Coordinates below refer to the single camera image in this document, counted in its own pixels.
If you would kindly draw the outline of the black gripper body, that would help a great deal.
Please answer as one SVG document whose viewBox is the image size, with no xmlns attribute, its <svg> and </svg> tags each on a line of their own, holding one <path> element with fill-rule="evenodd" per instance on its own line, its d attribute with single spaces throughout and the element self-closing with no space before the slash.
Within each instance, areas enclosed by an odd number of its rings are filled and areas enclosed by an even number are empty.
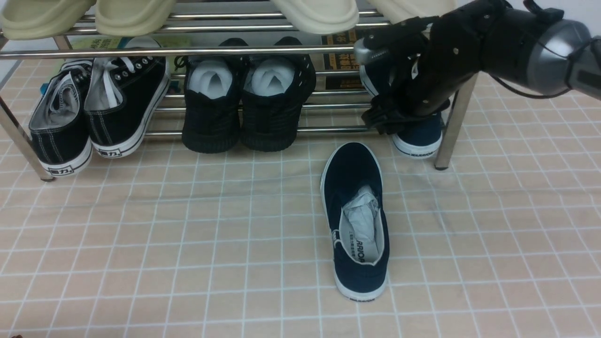
<svg viewBox="0 0 601 338">
<path fill-rule="evenodd" d="M 363 68 L 390 62 L 393 81 L 389 88 L 371 99 L 370 109 L 362 115 L 365 126 L 380 135 L 401 132 L 406 124 L 425 120 L 451 107 L 450 98 L 419 99 L 416 89 L 419 58 L 429 39 L 423 34 L 439 19 L 437 16 L 413 17 L 367 33 L 354 43 L 354 57 Z"/>
</svg>

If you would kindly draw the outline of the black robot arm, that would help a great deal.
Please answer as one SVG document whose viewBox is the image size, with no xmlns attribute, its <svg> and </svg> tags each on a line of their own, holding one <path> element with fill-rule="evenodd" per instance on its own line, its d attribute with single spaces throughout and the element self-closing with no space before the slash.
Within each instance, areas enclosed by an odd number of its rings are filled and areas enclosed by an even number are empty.
<svg viewBox="0 0 601 338">
<path fill-rule="evenodd" d="M 599 99 L 600 37 L 564 11 L 532 0 L 514 9 L 504 0 L 475 0 L 444 15 L 412 17 L 374 30 L 354 45 L 363 66 L 393 62 L 391 88 L 376 94 L 363 122 L 393 135 L 442 112 L 449 98 L 480 72 L 510 89 L 550 99 L 571 90 Z"/>
</svg>

